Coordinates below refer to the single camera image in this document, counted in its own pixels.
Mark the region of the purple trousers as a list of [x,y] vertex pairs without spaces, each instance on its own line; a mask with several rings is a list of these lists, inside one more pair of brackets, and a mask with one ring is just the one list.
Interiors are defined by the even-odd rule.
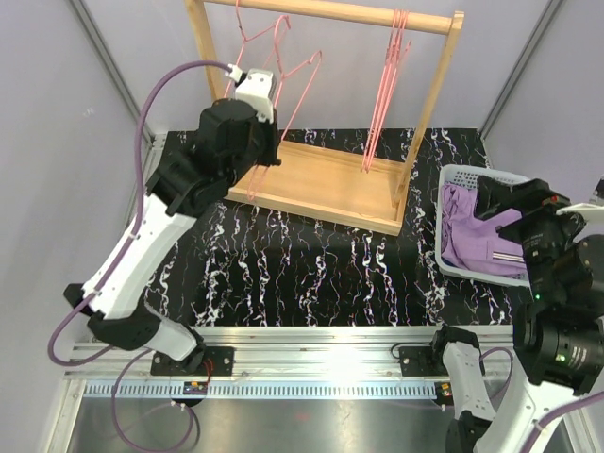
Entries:
[[527,271],[522,247],[502,239],[496,229],[521,218],[509,209],[486,221],[474,215],[478,191],[452,183],[441,189],[441,256],[455,267],[499,277]]

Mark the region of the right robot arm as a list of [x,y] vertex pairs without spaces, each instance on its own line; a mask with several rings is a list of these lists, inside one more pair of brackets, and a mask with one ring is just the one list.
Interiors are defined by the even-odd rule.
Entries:
[[541,452],[566,413],[602,399],[593,388],[603,369],[603,238],[583,229],[603,210],[572,204],[541,179],[511,185],[480,176],[477,217],[509,209],[520,218],[497,232],[522,247],[531,300],[513,317],[511,380],[500,405],[487,394],[475,333],[443,327],[428,351],[452,388],[449,452]]

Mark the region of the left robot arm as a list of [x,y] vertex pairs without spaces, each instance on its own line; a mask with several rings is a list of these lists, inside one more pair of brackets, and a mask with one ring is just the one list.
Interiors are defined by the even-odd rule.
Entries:
[[206,347],[189,327],[145,306],[141,293],[174,244],[256,165],[278,165],[280,137],[271,101],[220,99],[204,109],[195,134],[161,158],[146,183],[143,210],[97,275],[64,291],[86,303],[94,337],[131,351],[147,347],[184,375],[201,370]]

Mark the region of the pink hanger holding purple trousers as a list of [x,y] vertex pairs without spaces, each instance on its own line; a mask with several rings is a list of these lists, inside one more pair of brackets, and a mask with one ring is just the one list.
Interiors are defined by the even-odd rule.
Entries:
[[[286,29],[285,21],[280,23],[278,35]],[[273,99],[276,109],[285,108],[284,113],[279,114],[279,138],[284,141],[291,129],[294,119],[304,104],[310,87],[321,67],[323,53],[315,50],[306,55],[304,59],[295,59],[287,52],[286,41],[291,29],[281,39],[278,46],[279,59],[272,57],[265,69],[274,70],[277,78],[277,88]]]

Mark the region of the pink wire hanger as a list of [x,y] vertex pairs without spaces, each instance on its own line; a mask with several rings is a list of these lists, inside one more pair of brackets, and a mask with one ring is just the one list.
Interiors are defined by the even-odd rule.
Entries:
[[[264,29],[260,29],[252,34],[248,34],[244,28],[244,23],[243,23],[243,19],[242,19],[242,15],[241,15],[241,7],[242,7],[242,2],[240,0],[237,0],[235,2],[235,15],[236,15],[236,19],[237,19],[237,26],[239,28],[239,32],[240,32],[240,36],[241,36],[241,46],[240,46],[239,54],[235,60],[235,64],[237,66],[239,66],[241,64],[245,50],[246,50],[246,46],[249,43],[256,41],[258,38],[267,36],[269,33],[272,33],[273,34],[273,49],[271,50],[270,54],[268,55],[268,57],[266,58],[265,62],[262,65],[262,68],[265,69],[272,57],[279,59],[279,57],[277,56],[278,46],[279,46],[281,39],[291,29],[290,18],[287,14],[282,14],[277,19],[275,19],[269,26],[265,27]],[[277,30],[282,21],[285,21],[286,29],[281,35],[278,35]]]

